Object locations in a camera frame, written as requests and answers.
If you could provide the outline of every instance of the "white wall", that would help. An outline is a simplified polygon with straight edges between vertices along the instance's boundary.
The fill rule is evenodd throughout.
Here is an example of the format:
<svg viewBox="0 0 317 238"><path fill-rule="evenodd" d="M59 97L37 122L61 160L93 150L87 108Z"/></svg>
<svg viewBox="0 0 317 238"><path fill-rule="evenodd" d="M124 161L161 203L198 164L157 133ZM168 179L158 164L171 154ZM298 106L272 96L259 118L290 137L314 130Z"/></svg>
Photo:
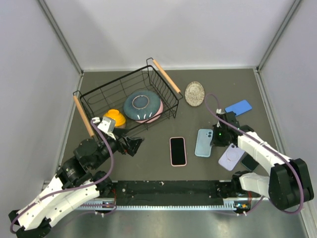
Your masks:
<svg viewBox="0 0 317 238"><path fill-rule="evenodd" d="M51 179L79 75L35 0L0 1L0 237Z"/></svg>
<svg viewBox="0 0 317 238"><path fill-rule="evenodd" d="M317 1L304 0L286 29L263 77L288 155L309 166L317 193ZM317 199L313 200L317 208Z"/></svg>
<svg viewBox="0 0 317 238"><path fill-rule="evenodd" d="M81 67L260 63L294 0L46 0Z"/></svg>

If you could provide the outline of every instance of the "light blue phone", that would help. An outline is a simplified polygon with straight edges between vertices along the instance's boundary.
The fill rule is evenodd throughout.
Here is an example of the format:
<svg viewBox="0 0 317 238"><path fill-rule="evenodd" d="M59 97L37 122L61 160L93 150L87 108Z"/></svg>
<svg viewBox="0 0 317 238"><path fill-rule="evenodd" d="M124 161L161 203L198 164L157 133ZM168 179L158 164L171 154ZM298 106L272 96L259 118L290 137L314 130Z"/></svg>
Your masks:
<svg viewBox="0 0 317 238"><path fill-rule="evenodd" d="M209 157L211 154L211 140L213 131L210 129L200 129L197 135L195 155L198 157Z"/></svg>

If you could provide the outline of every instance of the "blue phone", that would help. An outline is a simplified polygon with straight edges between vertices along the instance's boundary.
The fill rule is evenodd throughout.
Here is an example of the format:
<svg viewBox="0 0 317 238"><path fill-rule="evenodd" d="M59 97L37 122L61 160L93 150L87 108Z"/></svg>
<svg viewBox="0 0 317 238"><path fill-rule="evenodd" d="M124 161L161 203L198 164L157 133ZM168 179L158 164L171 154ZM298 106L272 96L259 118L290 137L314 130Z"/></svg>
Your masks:
<svg viewBox="0 0 317 238"><path fill-rule="evenodd" d="M251 107L250 103L248 103L247 100L242 100L241 102L233 104L233 105L225 108L224 110L226 111L226 113L234 112L236 114L236 116L239 116L243 113L246 113L247 111L249 111L251 109L252 109L252 107Z"/></svg>
<svg viewBox="0 0 317 238"><path fill-rule="evenodd" d="M213 131L200 129L197 135L195 155L198 157L209 157L211 154L211 140Z"/></svg>

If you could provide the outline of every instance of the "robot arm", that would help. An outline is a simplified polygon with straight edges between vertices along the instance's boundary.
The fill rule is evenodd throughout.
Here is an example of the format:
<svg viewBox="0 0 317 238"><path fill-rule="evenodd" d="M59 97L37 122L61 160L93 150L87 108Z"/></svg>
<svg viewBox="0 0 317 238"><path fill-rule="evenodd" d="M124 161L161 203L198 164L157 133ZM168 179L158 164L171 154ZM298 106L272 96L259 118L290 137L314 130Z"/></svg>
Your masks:
<svg viewBox="0 0 317 238"><path fill-rule="evenodd" d="M123 131L123 129L117 129L115 133ZM112 152L119 151L122 154L128 153L134 156L143 139L130 138L124 134L121 134L120 137L120 140L107 138ZM48 186L28 206L9 214L11 222L20 214L16 221L16 224L21 227L16 232L18 238L45 237L52 227L77 207L111 192L112 181L109 177L95 185L80 188L106 176L106 173L101 171L92 176L88 171L88 168L97 169L110 157L105 143L93 139L83 140L74 150L74 155L65 161ZM41 198L52 192L68 188L73 190L51 195L41 201Z"/></svg>
<svg viewBox="0 0 317 238"><path fill-rule="evenodd" d="M213 128L212 145L227 146L230 143L234 143L252 156L268 173L268 177L266 177L256 173L238 172L233 176L233 185L237 192L253 191L268 197L279 210L298 205L300 203L299 187L290 168L277 157L278 154L290 163L300 178L304 192L304 202L314 198L308 168L302 159L292 160L273 149L252 128L246 125L240 126L234 112L219 113L217 116L244 131L246 135L234 130L225 123L219 122Z"/></svg>

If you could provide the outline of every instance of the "gray table surface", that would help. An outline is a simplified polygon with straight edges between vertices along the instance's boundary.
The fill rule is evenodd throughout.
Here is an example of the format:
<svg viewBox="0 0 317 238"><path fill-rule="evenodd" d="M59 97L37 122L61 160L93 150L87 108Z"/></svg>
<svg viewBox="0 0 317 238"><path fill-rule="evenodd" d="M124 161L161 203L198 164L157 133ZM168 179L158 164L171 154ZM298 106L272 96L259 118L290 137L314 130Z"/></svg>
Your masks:
<svg viewBox="0 0 317 238"><path fill-rule="evenodd" d="M248 100L253 109L237 117L240 125L251 126L258 135L271 146L275 142L266 116L263 101L252 69L230 70L170 70L170 77L182 92L192 81L200 82L205 92L216 94L222 108L241 100ZM87 72L81 85L85 93L100 85L116 79L126 72ZM216 110L216 102L212 98L209 105ZM235 171L244 170L238 163L233 171L227 171L218 164L225 151L224 147L214 147L210 158L196 157L194 154L197 133L200 128L212 128L216 119L207 111L205 104L198 107L189 106L185 99L180 100L176 118L163 122L143 131L139 136L145 138L134 157L115 153L112 180L219 180L230 179ZM187 166L172 167L170 164L169 139L183 136L186 141ZM73 117L69 137L64 153L63 162L73 156L73 150L80 141L89 138L77 110ZM106 161L99 170L108 171L110 160ZM262 167L256 172L265 175Z"/></svg>
<svg viewBox="0 0 317 238"><path fill-rule="evenodd" d="M125 72L85 73L81 86L87 92ZM253 109L238 117L241 125L248 124L258 135L275 147L272 132L265 113L260 92L251 69L239 70L179 70L167 72L184 92L191 81L200 82L205 92L213 92L219 97L223 108L243 99L249 101ZM216 103L210 100L210 107ZM234 171L227 171L218 164L225 148L213 148L210 158L194 155L197 132L200 128L211 128L216 123L204 105L192 108L183 99L176 119L164 120L141 136L145 141L137 155L130 157L115 153L112 180L205 180L230 179L234 171L243 170L239 163ZM169 138L183 136L186 139L188 164L172 167L169 158ZM73 156L73 149L81 140L89 138L79 113L75 111L64 154L64 161ZM108 171L109 161L100 170ZM265 175L258 167L256 172ZM306 238L308 237L300 215L289 216L274 208L268 201L263 202L247 217L222 215L211 211L117 211L101 219L95 215L67 221L81 212L66 216L48 237L125 237L125 238L169 238L169 237L211 237L211 238Z"/></svg>

